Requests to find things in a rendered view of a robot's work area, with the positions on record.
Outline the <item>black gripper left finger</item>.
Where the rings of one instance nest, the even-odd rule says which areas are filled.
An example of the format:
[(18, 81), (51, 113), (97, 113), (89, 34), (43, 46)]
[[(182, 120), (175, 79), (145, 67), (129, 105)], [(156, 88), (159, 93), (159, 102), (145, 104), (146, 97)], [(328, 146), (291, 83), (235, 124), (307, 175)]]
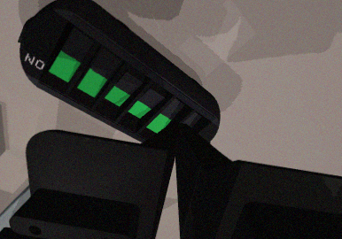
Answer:
[(143, 143), (63, 130), (27, 142), (30, 196), (39, 188), (136, 204), (136, 239), (155, 239), (181, 127), (172, 122)]

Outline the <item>dark grey rocker switch panel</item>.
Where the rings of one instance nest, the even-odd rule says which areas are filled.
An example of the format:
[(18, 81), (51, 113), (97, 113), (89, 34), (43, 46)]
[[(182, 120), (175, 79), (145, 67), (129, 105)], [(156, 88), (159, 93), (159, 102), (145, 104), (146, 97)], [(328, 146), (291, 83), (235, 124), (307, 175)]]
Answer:
[(47, 4), (18, 42), (36, 87), (141, 143), (172, 122), (218, 132), (214, 96), (93, 0)]

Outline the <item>beige flat box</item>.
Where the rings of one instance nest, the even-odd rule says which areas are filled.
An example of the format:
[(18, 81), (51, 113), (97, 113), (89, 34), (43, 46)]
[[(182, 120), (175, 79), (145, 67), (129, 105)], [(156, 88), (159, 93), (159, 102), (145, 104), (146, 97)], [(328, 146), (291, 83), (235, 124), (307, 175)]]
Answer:
[(5, 148), (5, 139), (4, 139), (4, 122), (3, 122), (3, 113), (2, 113), (2, 105), (0, 104), (0, 157), (6, 151)]

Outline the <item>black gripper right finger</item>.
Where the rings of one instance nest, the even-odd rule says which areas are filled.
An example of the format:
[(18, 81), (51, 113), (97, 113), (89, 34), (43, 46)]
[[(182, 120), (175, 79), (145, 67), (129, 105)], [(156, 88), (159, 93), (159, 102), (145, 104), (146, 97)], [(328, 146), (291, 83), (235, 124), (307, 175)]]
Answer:
[(342, 176), (231, 161), (180, 123), (175, 154), (180, 239), (230, 239), (245, 204), (342, 214)]

